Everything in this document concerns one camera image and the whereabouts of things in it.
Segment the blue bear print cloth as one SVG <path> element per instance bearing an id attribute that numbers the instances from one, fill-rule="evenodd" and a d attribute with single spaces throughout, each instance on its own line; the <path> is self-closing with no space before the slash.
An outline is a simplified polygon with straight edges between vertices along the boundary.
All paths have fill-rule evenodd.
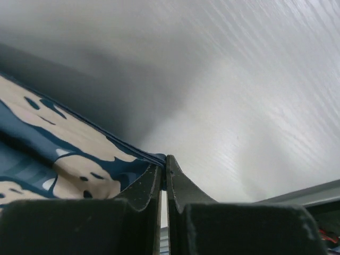
<path id="1" fill-rule="evenodd" d="M 1 77 L 1 207 L 16 200 L 111 199 L 165 156 L 137 149 Z"/>

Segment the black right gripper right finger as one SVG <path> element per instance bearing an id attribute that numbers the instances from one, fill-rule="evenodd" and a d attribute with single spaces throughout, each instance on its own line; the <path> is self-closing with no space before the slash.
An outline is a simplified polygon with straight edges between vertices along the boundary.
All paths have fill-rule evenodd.
<path id="1" fill-rule="evenodd" d="M 219 203 L 167 156 L 170 254 L 326 254 L 306 209 L 265 203 Z"/>

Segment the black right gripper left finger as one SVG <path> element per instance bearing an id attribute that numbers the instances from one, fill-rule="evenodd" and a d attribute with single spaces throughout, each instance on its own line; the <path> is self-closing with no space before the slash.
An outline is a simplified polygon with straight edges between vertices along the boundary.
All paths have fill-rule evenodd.
<path id="1" fill-rule="evenodd" d="M 19 200 L 1 213 L 1 254 L 159 254 L 162 170 L 111 199 Z"/>

